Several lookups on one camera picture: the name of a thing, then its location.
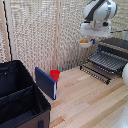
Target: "blue binder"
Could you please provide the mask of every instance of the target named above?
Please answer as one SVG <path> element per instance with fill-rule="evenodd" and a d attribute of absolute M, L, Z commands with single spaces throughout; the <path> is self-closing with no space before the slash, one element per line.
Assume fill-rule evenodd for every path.
<path fill-rule="evenodd" d="M 57 82 L 38 67 L 35 68 L 37 86 L 52 100 L 56 99 Z"/>

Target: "light wood floor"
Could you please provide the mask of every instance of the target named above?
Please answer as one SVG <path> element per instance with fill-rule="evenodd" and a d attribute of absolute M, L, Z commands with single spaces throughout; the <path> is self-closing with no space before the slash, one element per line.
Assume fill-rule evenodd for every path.
<path fill-rule="evenodd" d="M 122 78 L 109 85 L 79 67 L 60 74 L 57 99 L 51 103 L 50 128 L 110 128 L 128 101 Z"/>

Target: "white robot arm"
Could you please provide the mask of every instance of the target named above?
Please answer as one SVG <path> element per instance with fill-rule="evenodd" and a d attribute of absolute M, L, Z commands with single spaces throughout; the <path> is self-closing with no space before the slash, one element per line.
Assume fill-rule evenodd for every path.
<path fill-rule="evenodd" d="M 112 0 L 92 0 L 84 9 L 85 23 L 81 24 L 81 34 L 108 37 L 111 21 L 117 12 L 117 5 Z"/>

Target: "red object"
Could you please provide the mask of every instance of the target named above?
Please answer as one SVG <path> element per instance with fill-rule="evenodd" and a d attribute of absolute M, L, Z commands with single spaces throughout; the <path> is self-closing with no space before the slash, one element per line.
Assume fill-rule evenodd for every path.
<path fill-rule="evenodd" d="M 51 70 L 50 71 L 50 77 L 53 78 L 57 82 L 58 82 L 58 79 L 59 79 L 59 75 L 60 75 L 59 70 Z"/>

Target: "metal grill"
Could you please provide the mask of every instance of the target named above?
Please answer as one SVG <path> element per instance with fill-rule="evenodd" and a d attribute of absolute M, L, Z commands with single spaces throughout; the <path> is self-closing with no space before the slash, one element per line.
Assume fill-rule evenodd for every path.
<path fill-rule="evenodd" d="M 116 71 L 128 63 L 128 60 L 103 51 L 89 57 L 89 60 L 112 71 Z"/>
<path fill-rule="evenodd" d="M 79 47 L 80 23 L 83 22 L 83 10 L 90 0 L 64 0 L 59 47 L 59 70 L 71 69 L 85 63 L 87 57 L 95 51 L 95 45 L 84 49 Z"/>
<path fill-rule="evenodd" d="M 34 76 L 52 69 L 57 0 L 10 0 L 16 59 Z"/>
<path fill-rule="evenodd" d="M 7 62 L 7 51 L 5 46 L 4 31 L 2 26 L 2 17 L 0 13 L 0 63 Z"/>

